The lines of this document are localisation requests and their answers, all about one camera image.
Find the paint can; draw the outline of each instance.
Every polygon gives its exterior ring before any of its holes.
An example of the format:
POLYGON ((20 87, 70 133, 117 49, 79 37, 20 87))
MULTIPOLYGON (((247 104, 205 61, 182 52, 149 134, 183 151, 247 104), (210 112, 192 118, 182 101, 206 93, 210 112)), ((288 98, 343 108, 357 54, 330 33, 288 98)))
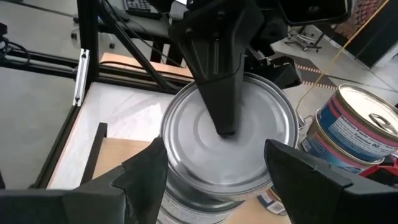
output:
POLYGON ((264 162, 264 142, 275 139, 296 147, 297 115, 275 84, 245 73, 241 124, 221 138, 195 83, 177 93, 164 114, 160 135, 169 167, 186 184, 219 200, 243 201, 272 185, 264 162))
POLYGON ((157 219, 161 224, 223 223, 241 204, 213 199, 169 171, 157 219))
POLYGON ((276 215, 287 215, 286 209, 282 204, 274 187, 257 197, 264 208, 276 215))
POLYGON ((362 161, 374 162, 398 150, 398 109, 357 86, 340 85, 318 119, 336 145, 362 161))
POLYGON ((308 130, 307 137, 301 142, 301 148, 305 152, 354 174, 358 174, 373 165, 380 164, 384 160, 383 158, 374 162, 366 162, 337 146, 320 127, 319 112, 320 110, 314 116, 315 119, 308 130))

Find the gray floor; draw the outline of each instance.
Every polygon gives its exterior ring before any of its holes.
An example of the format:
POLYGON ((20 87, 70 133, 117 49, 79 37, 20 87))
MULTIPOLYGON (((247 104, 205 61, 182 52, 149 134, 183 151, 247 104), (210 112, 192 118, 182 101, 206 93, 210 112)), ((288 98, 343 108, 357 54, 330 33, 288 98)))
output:
POLYGON ((0 68, 0 170, 9 189, 38 176, 72 105, 73 80, 0 68))
MULTIPOLYGON (((77 12, 76 0, 24 2, 67 14, 77 12)), ((70 17, 0 1, 0 21, 8 25, 7 37, 29 50, 78 58, 80 46, 70 39, 70 30, 75 26, 70 17)), ((134 42, 149 57, 148 46, 138 40, 134 42)), ((118 40, 115 49, 109 49, 108 45, 108 37, 100 35, 100 54, 115 52, 129 55, 118 40)), ((323 49, 319 53, 311 50, 303 52, 297 46, 282 42, 275 43, 273 48, 309 58, 324 70, 339 50, 327 40, 322 40, 321 45, 323 49)), ((331 79, 336 85, 347 83, 342 79, 360 82, 361 87, 396 104, 398 79, 394 74, 397 67, 398 62, 391 62, 387 67, 370 72, 350 56, 342 54, 327 74, 336 77, 331 79)), ((28 187, 35 180, 68 113, 73 87, 74 82, 64 78, 0 68, 0 170, 8 187, 28 187)), ((310 88, 300 85, 285 92, 296 107, 310 88)), ((332 94, 333 90, 315 87, 303 100, 299 113, 302 116, 314 114, 332 94)))

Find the wooden board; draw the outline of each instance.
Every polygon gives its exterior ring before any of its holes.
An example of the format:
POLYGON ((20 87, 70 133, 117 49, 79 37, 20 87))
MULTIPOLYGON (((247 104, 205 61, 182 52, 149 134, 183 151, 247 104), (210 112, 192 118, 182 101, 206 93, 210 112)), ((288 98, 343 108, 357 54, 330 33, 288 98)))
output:
POLYGON ((126 139, 104 138, 98 160, 95 165, 93 178, 97 178, 111 169, 119 166, 128 158, 141 152, 150 142, 133 141, 126 139))
MULTIPOLYGON (((125 139, 104 138, 93 178, 119 166, 123 161, 145 149, 150 142, 125 139)), ((244 202, 226 224, 290 224, 288 216, 274 215, 268 212, 257 200, 251 198, 244 202)))
MULTIPOLYGON (((141 65, 138 63, 138 61, 135 58, 126 57, 123 55, 104 53, 101 58, 101 62, 105 62, 105 61, 121 62, 121 63, 126 63, 128 65, 141 67, 141 65)), ((158 71, 165 77, 186 80, 189 82, 193 80, 192 74, 191 74, 191 71, 189 70, 189 68, 180 68, 180 67, 165 65, 165 64, 156 63, 156 62, 151 62, 151 64, 155 68, 156 71, 158 71)), ((106 65, 113 66, 113 67, 119 67, 119 68, 123 68, 123 69, 127 69, 127 70, 135 70, 135 71, 144 72, 143 69, 128 67, 128 66, 124 66, 124 65, 108 64, 108 63, 106 65)))

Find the office chair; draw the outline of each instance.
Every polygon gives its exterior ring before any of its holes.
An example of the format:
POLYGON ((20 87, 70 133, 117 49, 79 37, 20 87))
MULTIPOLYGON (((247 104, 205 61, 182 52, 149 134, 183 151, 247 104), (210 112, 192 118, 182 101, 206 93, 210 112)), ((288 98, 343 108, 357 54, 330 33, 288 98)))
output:
MULTIPOLYGON (((72 38, 73 40, 77 40, 77 32, 79 31, 79 18, 77 17, 77 15, 75 15, 75 16, 73 17, 73 23, 77 24, 77 26, 75 26, 75 27, 70 31, 70 38, 72 38)), ((113 40, 112 35, 111 35, 111 34, 106 34, 106 35, 107 35, 107 36, 109 37, 109 39, 110 39, 109 48, 110 48, 110 49, 114 49, 115 43, 114 43, 114 40, 113 40)))

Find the silver can lid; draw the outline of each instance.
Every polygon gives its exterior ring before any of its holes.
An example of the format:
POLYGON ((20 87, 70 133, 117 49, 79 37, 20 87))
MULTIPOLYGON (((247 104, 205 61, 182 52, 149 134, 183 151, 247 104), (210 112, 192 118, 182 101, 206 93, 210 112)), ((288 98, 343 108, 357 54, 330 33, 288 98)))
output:
POLYGON ((162 120, 169 166, 182 180, 214 197, 249 194, 271 182, 264 161, 266 139, 295 147, 298 119, 272 82, 245 74, 241 120, 234 136, 220 137, 194 83, 182 89, 162 120))
POLYGON ((363 120, 398 138, 398 110, 387 101, 358 86, 342 84, 340 95, 363 120))

